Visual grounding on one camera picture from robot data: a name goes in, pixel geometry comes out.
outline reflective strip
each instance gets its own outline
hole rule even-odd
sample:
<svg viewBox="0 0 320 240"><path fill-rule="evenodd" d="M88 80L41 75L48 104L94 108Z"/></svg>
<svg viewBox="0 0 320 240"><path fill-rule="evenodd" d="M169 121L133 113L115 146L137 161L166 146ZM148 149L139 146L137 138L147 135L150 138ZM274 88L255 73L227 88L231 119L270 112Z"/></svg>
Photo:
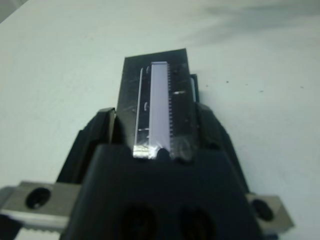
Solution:
<svg viewBox="0 0 320 240"><path fill-rule="evenodd" d="M149 157L155 158L158 150L170 152L170 119L168 69L166 61L151 63Z"/></svg>

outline screw hole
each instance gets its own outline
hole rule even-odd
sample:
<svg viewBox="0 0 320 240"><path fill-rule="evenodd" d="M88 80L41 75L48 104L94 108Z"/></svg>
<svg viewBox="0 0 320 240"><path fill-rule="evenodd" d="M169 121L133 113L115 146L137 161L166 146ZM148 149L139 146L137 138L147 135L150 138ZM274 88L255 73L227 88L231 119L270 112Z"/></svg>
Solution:
<svg viewBox="0 0 320 240"><path fill-rule="evenodd" d="M26 198L25 204L30 209L38 209L45 205L51 197L51 192L47 188L39 187L33 190Z"/></svg>
<svg viewBox="0 0 320 240"><path fill-rule="evenodd" d="M156 236L157 220L154 211L147 206L132 206L121 222L124 240L152 240Z"/></svg>
<svg viewBox="0 0 320 240"><path fill-rule="evenodd" d="M255 199L251 202L251 205L255 213L257 214L258 218L266 222L270 222L274 219L274 213L265 201Z"/></svg>
<svg viewBox="0 0 320 240"><path fill-rule="evenodd" d="M182 210L180 214L180 227L185 240L216 239L216 227L205 211L199 209Z"/></svg>

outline metal bracket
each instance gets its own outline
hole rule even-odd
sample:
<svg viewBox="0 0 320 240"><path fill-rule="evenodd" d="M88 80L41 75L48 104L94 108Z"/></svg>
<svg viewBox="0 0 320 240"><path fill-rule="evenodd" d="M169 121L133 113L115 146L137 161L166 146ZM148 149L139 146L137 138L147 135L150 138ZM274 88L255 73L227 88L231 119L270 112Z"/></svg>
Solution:
<svg viewBox="0 0 320 240"><path fill-rule="evenodd" d="M0 214L24 228L62 233L78 198L81 185L21 182L6 199Z"/></svg>

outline white table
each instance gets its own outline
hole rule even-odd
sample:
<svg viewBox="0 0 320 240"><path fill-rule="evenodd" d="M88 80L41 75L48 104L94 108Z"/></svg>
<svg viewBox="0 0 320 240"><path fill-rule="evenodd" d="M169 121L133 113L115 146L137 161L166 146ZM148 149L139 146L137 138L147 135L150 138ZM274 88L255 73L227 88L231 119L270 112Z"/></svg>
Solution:
<svg viewBox="0 0 320 240"><path fill-rule="evenodd" d="M124 57L186 47L250 189L292 216L282 239L318 239L319 23L317 0L29 0L0 24L0 187L56 180L78 131L117 105Z"/></svg>

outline blade teeth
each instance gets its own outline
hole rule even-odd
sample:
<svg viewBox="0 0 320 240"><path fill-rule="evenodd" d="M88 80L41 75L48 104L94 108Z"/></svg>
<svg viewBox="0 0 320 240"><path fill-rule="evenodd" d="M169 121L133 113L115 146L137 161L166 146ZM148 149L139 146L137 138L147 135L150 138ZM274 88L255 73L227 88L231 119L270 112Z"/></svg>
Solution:
<svg viewBox="0 0 320 240"><path fill-rule="evenodd" d="M27 230L28 232L35 232L35 233L44 233L44 234L61 234L60 231L54 228L47 228L47 227L35 227L35 226L23 226L23 229Z"/></svg>

